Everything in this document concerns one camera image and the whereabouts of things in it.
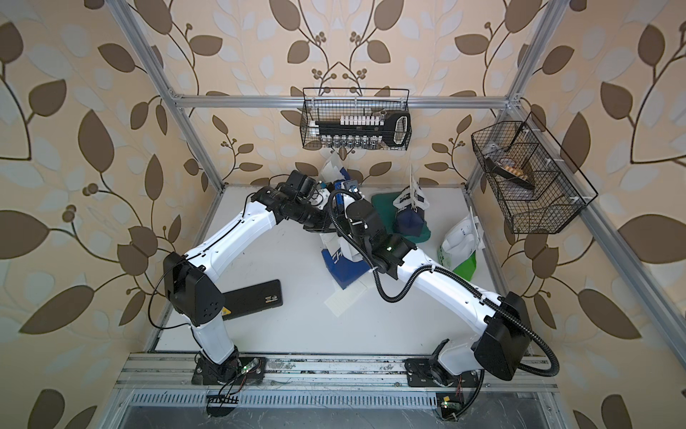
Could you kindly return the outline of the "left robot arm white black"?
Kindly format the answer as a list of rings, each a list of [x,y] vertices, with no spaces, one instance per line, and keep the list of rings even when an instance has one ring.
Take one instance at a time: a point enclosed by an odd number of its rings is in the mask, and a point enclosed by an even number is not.
[[[249,195],[239,214],[196,248],[164,259],[164,295],[189,324],[210,368],[227,372],[237,367],[239,358],[223,321],[226,300],[216,282],[236,257],[281,221],[295,221],[306,230],[322,227],[323,209],[311,202],[316,184],[294,171],[286,182]]]

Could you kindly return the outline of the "large blue white tote bag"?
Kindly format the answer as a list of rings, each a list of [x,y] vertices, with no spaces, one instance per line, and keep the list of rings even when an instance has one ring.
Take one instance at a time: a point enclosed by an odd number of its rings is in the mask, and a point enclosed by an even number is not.
[[[336,189],[348,189],[349,174],[345,170],[339,154],[333,152],[320,172],[320,179],[329,194]]]

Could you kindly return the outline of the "small blue white bag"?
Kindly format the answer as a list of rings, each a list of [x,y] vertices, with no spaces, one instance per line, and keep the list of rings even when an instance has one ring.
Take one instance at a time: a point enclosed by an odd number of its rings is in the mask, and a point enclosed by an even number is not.
[[[410,168],[409,184],[393,200],[393,206],[397,209],[394,232],[410,237],[421,236],[427,225],[425,212],[430,203],[414,175],[414,168]]]

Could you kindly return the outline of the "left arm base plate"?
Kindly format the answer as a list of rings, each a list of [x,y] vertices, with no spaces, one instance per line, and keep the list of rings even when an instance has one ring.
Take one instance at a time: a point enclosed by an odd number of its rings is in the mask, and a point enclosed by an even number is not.
[[[198,358],[191,378],[193,385],[225,385],[243,380],[263,380],[266,374],[266,357],[236,357],[223,364],[215,364],[204,355]]]

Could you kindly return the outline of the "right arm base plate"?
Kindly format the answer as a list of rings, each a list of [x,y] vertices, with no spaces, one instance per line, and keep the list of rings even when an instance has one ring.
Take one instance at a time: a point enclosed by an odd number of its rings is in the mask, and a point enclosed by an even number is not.
[[[461,375],[448,373],[440,364],[434,363],[428,357],[414,357],[404,361],[407,374],[407,384],[413,388],[475,388],[479,382],[480,373],[467,371]]]

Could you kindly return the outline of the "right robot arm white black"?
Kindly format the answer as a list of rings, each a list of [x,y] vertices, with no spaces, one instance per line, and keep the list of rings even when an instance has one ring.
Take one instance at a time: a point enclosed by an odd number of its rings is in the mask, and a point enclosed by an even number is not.
[[[398,303],[418,288],[473,330],[473,339],[445,340],[434,350],[426,365],[432,380],[449,385],[473,370],[504,381],[512,380],[519,370],[535,373],[535,368],[522,361],[537,335],[518,295],[500,296],[477,287],[432,260],[411,241],[387,233],[376,208],[359,195],[335,192],[326,212],[339,237],[370,266],[384,301]]]

